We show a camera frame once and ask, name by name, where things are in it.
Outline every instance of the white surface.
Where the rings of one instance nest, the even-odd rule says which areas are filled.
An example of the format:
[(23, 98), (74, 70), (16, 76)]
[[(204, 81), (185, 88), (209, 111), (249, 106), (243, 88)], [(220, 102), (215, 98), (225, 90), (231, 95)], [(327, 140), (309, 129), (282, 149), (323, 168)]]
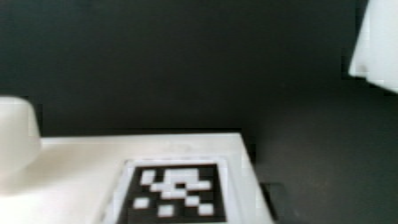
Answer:
[(142, 209), (149, 206), (149, 198), (137, 198), (133, 201), (133, 208)]
[[(30, 103), (0, 97), (0, 180), (28, 165), (39, 155), (41, 139)], [(7, 189), (0, 181), (0, 191)]]
[(188, 196), (185, 198), (185, 206), (197, 206), (199, 205), (199, 197), (197, 196)]
[(398, 93), (398, 0), (369, 0), (350, 75)]
[(206, 215), (213, 215), (213, 205), (211, 204), (201, 204), (199, 205), (199, 215), (206, 216)]
[(124, 161), (209, 156), (227, 158), (241, 224), (270, 224), (238, 134), (44, 138), (37, 160), (18, 174), (23, 181), (0, 195), (0, 223), (97, 224), (112, 196), (122, 200), (112, 192)]
[(174, 215), (174, 206), (160, 205), (158, 207), (158, 217), (170, 217)]

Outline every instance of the printed pattern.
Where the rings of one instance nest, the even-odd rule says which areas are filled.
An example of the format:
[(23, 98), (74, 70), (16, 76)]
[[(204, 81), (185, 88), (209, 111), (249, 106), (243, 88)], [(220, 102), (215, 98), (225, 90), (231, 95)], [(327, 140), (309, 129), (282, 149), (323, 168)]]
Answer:
[(217, 165), (137, 167), (117, 224), (225, 222)]

